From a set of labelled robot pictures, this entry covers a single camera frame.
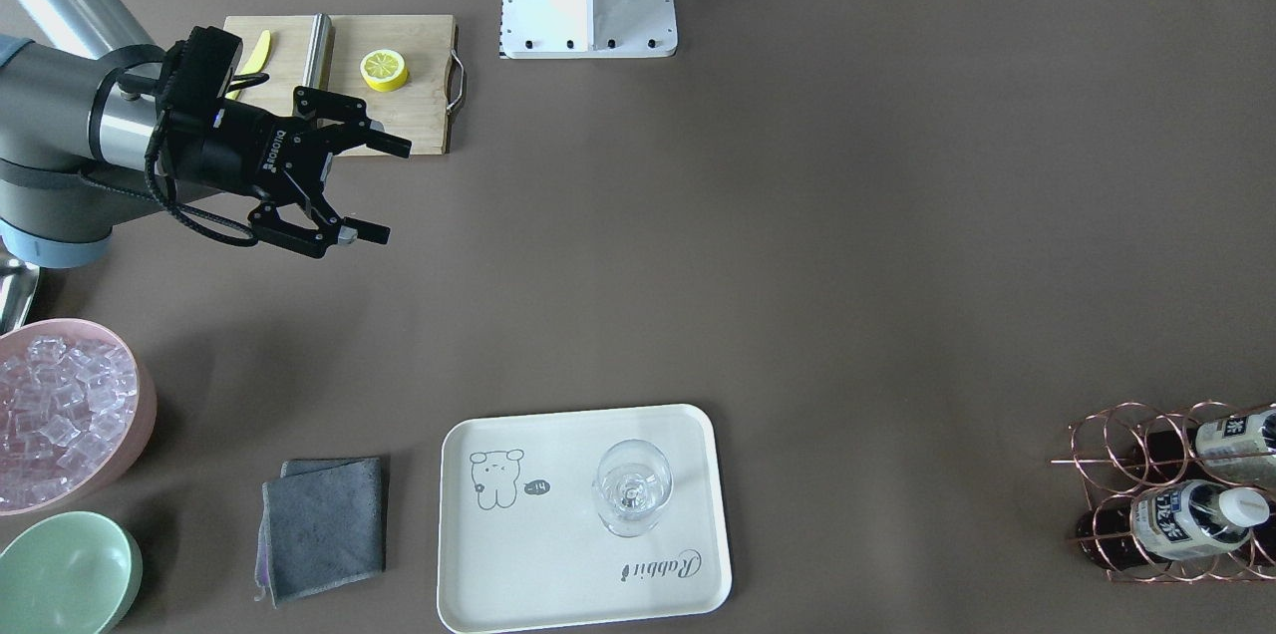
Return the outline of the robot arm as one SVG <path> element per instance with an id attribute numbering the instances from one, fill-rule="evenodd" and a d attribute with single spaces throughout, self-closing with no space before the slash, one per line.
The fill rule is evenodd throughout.
<path id="1" fill-rule="evenodd" d="M 83 267 L 116 225 L 154 212 L 311 258 L 389 239 L 324 196 L 345 151 L 410 156 L 364 100 L 296 85 L 291 112 L 273 115 L 239 98 L 268 77 L 239 74 L 236 34 L 195 27 L 161 48 L 120 0 L 17 1 L 48 38 L 3 38 L 3 246 L 19 260 Z"/>

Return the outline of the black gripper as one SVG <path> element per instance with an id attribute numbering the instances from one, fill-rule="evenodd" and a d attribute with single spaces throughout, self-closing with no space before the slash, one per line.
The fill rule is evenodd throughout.
<path id="1" fill-rule="evenodd" d="M 174 112 L 174 176 L 255 199 L 251 237 L 297 255 L 324 256 L 356 240 L 384 246 L 387 225 L 338 216 L 323 196 L 327 170 L 359 147 L 406 159 L 412 143 L 375 130 L 365 100 L 306 85 L 293 91 L 293 117 L 218 102 Z"/>

